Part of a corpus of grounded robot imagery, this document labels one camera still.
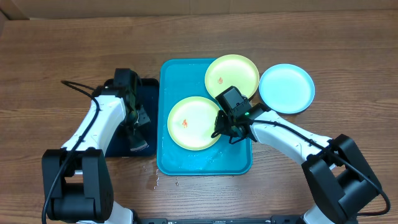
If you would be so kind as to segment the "green scrub sponge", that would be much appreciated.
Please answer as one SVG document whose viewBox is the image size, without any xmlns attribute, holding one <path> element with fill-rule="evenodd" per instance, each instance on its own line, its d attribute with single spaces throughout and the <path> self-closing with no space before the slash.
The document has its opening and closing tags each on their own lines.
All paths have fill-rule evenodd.
<svg viewBox="0 0 398 224">
<path fill-rule="evenodd" d="M 147 141 L 140 132 L 132 133 L 128 136 L 130 151 L 136 152 L 148 147 Z"/>
</svg>

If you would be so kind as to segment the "yellow plate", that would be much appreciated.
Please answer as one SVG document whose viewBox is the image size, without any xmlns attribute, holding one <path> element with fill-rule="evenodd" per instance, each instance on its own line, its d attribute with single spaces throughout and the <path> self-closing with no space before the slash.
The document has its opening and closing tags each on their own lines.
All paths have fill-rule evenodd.
<svg viewBox="0 0 398 224">
<path fill-rule="evenodd" d="M 180 100 L 171 109 L 167 129 L 172 140 L 190 151 L 201 151 L 214 145 L 212 137 L 220 108 L 208 98 L 191 96 Z"/>
<path fill-rule="evenodd" d="M 231 86 L 235 86 L 247 98 L 251 98 L 257 91 L 259 71 L 247 57 L 224 55 L 214 60 L 207 68 L 205 87 L 213 98 Z"/>
</svg>

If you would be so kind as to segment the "light blue plate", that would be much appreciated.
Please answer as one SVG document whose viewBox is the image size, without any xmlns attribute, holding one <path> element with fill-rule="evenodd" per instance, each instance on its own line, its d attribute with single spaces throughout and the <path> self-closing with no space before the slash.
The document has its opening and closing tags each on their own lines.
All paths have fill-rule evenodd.
<svg viewBox="0 0 398 224">
<path fill-rule="evenodd" d="M 262 74 L 259 93 L 272 110 L 282 114 L 298 114 L 312 104 L 315 84 L 304 69 L 282 63 L 271 66 Z"/>
</svg>

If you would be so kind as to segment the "yellow plate bottom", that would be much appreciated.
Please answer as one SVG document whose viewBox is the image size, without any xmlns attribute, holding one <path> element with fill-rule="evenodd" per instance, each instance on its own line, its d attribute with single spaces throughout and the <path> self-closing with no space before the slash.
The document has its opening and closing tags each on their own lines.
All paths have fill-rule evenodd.
<svg viewBox="0 0 398 224">
<path fill-rule="evenodd" d="M 208 98 L 191 96 L 180 100 L 171 109 L 167 129 L 172 140 L 190 151 L 201 151 L 214 145 L 212 137 L 220 108 Z"/>
</svg>

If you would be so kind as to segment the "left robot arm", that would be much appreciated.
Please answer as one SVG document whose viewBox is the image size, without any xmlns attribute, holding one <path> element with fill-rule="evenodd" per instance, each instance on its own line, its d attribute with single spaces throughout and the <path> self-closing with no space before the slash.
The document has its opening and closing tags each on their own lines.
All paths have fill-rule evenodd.
<svg viewBox="0 0 398 224">
<path fill-rule="evenodd" d="M 89 112 L 60 149 L 42 156 L 45 202 L 42 223 L 140 223 L 114 199 L 107 157 L 156 152 L 156 87 L 99 86 Z"/>
</svg>

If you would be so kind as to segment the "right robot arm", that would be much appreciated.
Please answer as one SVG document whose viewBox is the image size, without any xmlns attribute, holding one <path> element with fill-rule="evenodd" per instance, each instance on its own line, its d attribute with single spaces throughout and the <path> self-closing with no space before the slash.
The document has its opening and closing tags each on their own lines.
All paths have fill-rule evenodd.
<svg viewBox="0 0 398 224">
<path fill-rule="evenodd" d="M 332 139 L 308 132 L 260 103 L 221 103 L 214 137 L 231 144 L 247 138 L 271 146 L 301 166 L 314 206 L 298 223 L 357 223 L 386 214 L 391 203 L 357 144 L 341 134 Z"/>
</svg>

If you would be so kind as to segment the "yellow plate top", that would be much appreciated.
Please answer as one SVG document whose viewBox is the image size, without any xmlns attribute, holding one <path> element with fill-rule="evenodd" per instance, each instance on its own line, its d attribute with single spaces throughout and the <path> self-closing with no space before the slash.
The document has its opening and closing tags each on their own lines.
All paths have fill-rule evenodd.
<svg viewBox="0 0 398 224">
<path fill-rule="evenodd" d="M 257 91 L 259 71 L 247 57 L 224 55 L 214 60 L 207 68 L 205 87 L 213 98 L 231 86 L 235 86 L 247 98 L 251 98 Z"/>
</svg>

